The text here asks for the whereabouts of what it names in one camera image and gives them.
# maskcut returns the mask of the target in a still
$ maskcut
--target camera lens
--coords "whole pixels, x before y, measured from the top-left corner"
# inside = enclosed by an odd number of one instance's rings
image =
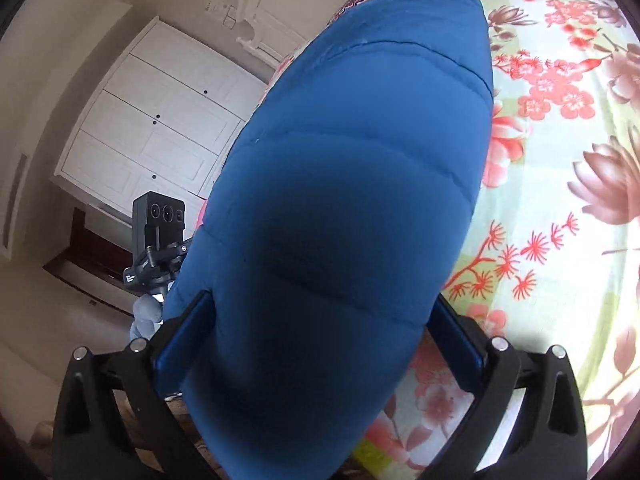
[[[174,221],[174,208],[170,205],[164,206],[162,209],[162,218],[164,218],[164,221],[167,223]]]

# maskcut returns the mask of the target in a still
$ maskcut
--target black camera device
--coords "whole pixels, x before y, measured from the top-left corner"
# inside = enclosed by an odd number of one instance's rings
[[[182,240],[184,202],[149,191],[133,202],[133,263],[124,271],[130,290],[162,294],[180,272],[191,239]]]

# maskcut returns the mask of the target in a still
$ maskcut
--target white wardrobe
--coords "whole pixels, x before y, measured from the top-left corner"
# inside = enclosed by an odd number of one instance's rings
[[[155,18],[76,123],[54,181],[119,220],[147,191],[183,200],[190,236],[266,85]]]

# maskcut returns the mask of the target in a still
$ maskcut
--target red branch print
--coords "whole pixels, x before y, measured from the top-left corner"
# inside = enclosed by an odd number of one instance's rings
[[[527,272],[527,275],[524,279],[521,279],[519,276],[516,276],[516,280],[518,284],[513,287],[513,298],[515,300],[524,300],[531,296],[531,291],[538,284],[536,280],[534,280],[535,273],[533,270]]]
[[[529,261],[536,261],[540,264],[546,262],[545,254],[549,252],[548,242],[546,241],[546,236],[542,233],[535,234],[534,231],[531,232],[531,239],[528,242],[528,245],[520,251],[521,256],[527,257]]]
[[[514,299],[525,300],[531,296],[537,280],[533,269],[524,269],[522,272],[527,270],[524,278],[518,275],[521,264],[518,257],[524,256],[532,264],[544,265],[547,261],[546,255],[552,248],[559,251],[564,247],[566,232],[575,236],[579,230],[577,218],[573,213],[569,213],[566,222],[562,225],[559,222],[551,224],[548,235],[543,232],[536,234],[535,230],[532,231],[527,244],[519,248],[515,244],[506,243],[507,231],[501,223],[493,220],[489,225],[488,235],[471,263],[455,272],[442,288],[447,290],[450,301],[463,298],[467,293],[472,298],[479,296],[486,300],[494,293],[495,283],[503,279],[514,280],[515,285],[512,289]],[[499,252],[494,257],[491,254],[492,251]],[[486,266],[478,268],[481,264],[495,265],[489,269]]]

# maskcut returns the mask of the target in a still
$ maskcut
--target gloved hand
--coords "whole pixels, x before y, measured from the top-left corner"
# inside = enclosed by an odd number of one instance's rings
[[[162,321],[162,305],[153,296],[145,294],[133,304],[133,317],[129,339],[134,340],[137,337],[151,339],[157,331],[154,323]]]

